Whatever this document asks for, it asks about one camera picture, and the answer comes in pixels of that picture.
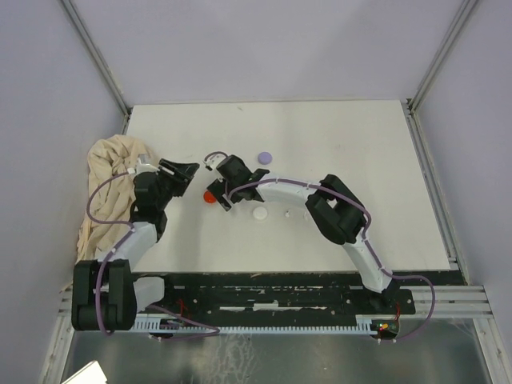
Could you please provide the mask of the orange earbud charging case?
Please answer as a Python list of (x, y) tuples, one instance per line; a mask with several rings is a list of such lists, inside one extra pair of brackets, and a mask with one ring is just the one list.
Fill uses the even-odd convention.
[(203, 200), (208, 204), (214, 204), (217, 201), (216, 197), (208, 190), (204, 192)]

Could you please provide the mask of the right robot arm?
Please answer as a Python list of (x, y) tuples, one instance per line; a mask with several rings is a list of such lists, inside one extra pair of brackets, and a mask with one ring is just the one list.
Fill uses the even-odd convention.
[(322, 236), (341, 246), (357, 268), (368, 291), (368, 306), (385, 313), (395, 305), (398, 284), (370, 244), (370, 213), (339, 177), (328, 174), (311, 183), (283, 178), (268, 169), (251, 171), (241, 158), (221, 151), (208, 154), (203, 162), (217, 174), (207, 190), (224, 210), (242, 201), (306, 209)]

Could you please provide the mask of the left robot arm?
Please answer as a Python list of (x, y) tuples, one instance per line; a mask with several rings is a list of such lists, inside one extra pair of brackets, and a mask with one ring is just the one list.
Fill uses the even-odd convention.
[(132, 266), (161, 239), (167, 224), (165, 208), (184, 195), (200, 165), (160, 159), (153, 166), (139, 159), (121, 173), (131, 176), (135, 200), (130, 216), (122, 221), (127, 232), (102, 257), (74, 267), (71, 324), (78, 331), (130, 330), (137, 314), (154, 306), (172, 310), (177, 293), (160, 278), (136, 278)]

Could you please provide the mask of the purple earbud charging case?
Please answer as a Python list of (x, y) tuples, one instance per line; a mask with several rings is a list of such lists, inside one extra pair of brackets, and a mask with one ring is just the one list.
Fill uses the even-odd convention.
[(261, 152), (258, 154), (258, 162), (262, 165), (271, 164), (273, 161), (273, 155), (269, 152)]

